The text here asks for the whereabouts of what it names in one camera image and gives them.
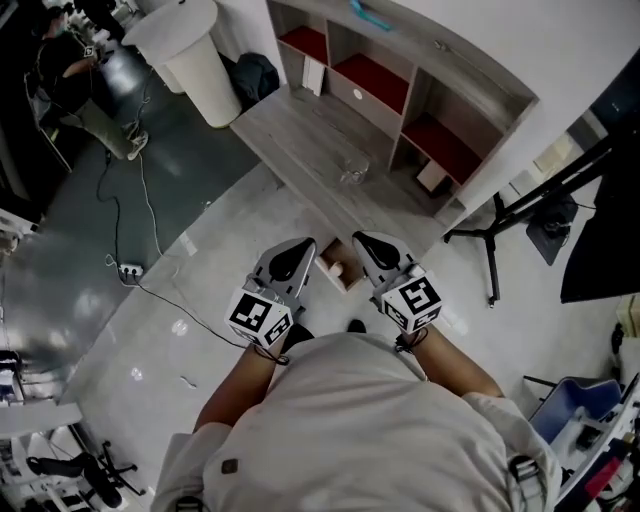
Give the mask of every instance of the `person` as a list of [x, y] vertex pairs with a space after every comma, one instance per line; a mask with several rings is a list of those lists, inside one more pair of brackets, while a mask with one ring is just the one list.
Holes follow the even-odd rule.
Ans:
[[116, 158], [133, 160], [149, 136], [141, 132], [128, 140], [122, 128], [92, 99], [95, 55], [85, 57], [84, 46], [67, 33], [67, 16], [60, 7], [47, 9], [36, 34], [41, 38], [35, 68], [41, 86], [60, 115], [60, 122], [82, 128], [102, 142]]
[[[270, 349], [288, 366], [274, 376], [250, 346], [193, 433], [172, 437], [152, 512], [553, 510], [562, 476], [549, 446], [438, 329], [403, 336], [411, 362], [358, 321], [303, 342], [296, 327]], [[523, 461], [539, 480], [518, 483]]]
[[111, 11], [116, 8], [114, 0], [74, 0], [73, 5], [76, 11], [87, 15], [98, 28], [103, 28], [109, 32], [110, 37], [119, 43], [125, 36], [124, 28], [116, 21]]

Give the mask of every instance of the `white t-shirt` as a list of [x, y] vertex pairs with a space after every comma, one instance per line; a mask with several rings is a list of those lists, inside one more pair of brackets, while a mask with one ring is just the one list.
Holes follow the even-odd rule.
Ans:
[[309, 340], [289, 356], [233, 429], [173, 436], [153, 512], [182, 496], [209, 511], [506, 511], [514, 452], [559, 487], [549, 447], [505, 398], [458, 398], [372, 335]]

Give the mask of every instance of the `concrete floor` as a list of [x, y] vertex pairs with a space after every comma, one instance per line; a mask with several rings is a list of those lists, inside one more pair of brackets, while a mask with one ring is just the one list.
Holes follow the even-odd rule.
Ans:
[[[523, 374], [558, 380], [599, 376], [607, 368], [617, 299], [572, 305], [559, 300], [564, 266], [590, 214], [581, 209], [553, 267], [536, 252], [524, 226], [501, 235], [497, 245], [503, 300], [493, 310], [486, 306], [484, 248], [476, 240], [439, 243], [423, 260], [468, 329], [463, 335], [440, 325], [443, 332], [525, 411], [530, 402], [525, 400]], [[483, 222], [482, 214], [474, 221]], [[228, 337], [231, 332], [222, 318], [229, 297], [261, 252], [296, 236], [313, 236], [319, 242], [331, 238], [288, 189], [277, 188], [263, 165], [231, 187], [186, 234], [197, 252], [189, 256], [180, 241], [174, 243], [145, 284]], [[343, 330], [349, 319], [358, 317], [370, 332], [395, 337], [391, 320], [368, 302], [370, 293], [369, 283], [361, 282], [341, 295], [314, 267], [303, 292], [308, 311], [302, 323], [319, 336]], [[183, 335], [174, 332], [178, 321], [187, 325]], [[79, 402], [89, 430], [99, 440], [110, 439], [120, 460], [139, 466], [136, 483], [151, 492], [140, 499], [127, 496], [131, 510], [148, 507], [170, 435], [191, 431], [200, 408], [239, 355], [239, 349], [142, 290], [134, 290], [106, 324], [64, 399]]]
[[[149, 68], [120, 48], [103, 73], [115, 99], [116, 119], [131, 121]], [[172, 94], [155, 74], [147, 95], [151, 101], [142, 122], [150, 141], [142, 154], [164, 249], [258, 160], [230, 129], [208, 126], [186, 95]], [[104, 148], [82, 132], [68, 130], [80, 146], [73, 173], [58, 190], [38, 233], [21, 242], [3, 270], [6, 338], [11, 349], [31, 362], [35, 374], [27, 379], [43, 383], [28, 386], [35, 396], [59, 394], [73, 365], [130, 291], [121, 286], [114, 267], [105, 266], [105, 256], [114, 252], [116, 207], [96, 200]], [[140, 160], [114, 159], [101, 193], [117, 195], [122, 207], [120, 260], [151, 268], [158, 256]]]

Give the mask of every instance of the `white cylindrical bin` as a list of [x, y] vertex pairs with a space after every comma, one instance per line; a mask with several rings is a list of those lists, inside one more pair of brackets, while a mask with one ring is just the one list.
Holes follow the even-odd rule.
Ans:
[[205, 121], [222, 128], [242, 108], [209, 35], [217, 19], [213, 0], [167, 0], [122, 43], [136, 45], [172, 92], [186, 92]]
[[223, 128], [240, 115], [240, 101], [208, 33], [165, 65], [209, 125]]
[[[142, 56], [145, 58], [147, 63], [149, 63], [149, 60], [150, 60], [149, 53], [141, 47], [138, 47], [138, 50], [140, 51]], [[149, 65], [153, 67], [156, 73], [158, 73], [158, 76], [162, 78], [162, 81], [167, 85], [167, 87], [172, 93], [181, 94], [184, 92], [184, 89], [180, 85], [180, 82], [178, 82], [176, 77], [173, 76], [173, 73], [169, 71], [169, 68], [167, 68], [167, 66], [165, 66], [164, 64], [157, 64], [155, 66], [152, 64], [149, 64]]]
[[162, 81], [167, 85], [169, 90], [174, 94], [182, 94], [184, 93], [184, 89], [178, 82], [178, 79], [175, 75], [169, 71], [169, 68], [164, 64], [158, 64], [157, 66], [153, 66], [153, 69], [156, 70], [158, 76], [162, 78]]

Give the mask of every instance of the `white wall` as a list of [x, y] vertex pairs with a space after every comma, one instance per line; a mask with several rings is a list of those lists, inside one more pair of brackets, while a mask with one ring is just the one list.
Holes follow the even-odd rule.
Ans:
[[243, 53], [261, 53], [276, 67], [285, 83], [284, 68], [265, 0], [216, 0], [220, 19], [213, 28], [218, 50], [231, 60]]
[[460, 34], [539, 98], [459, 199], [473, 211], [525, 169], [640, 47], [637, 0], [395, 0]]

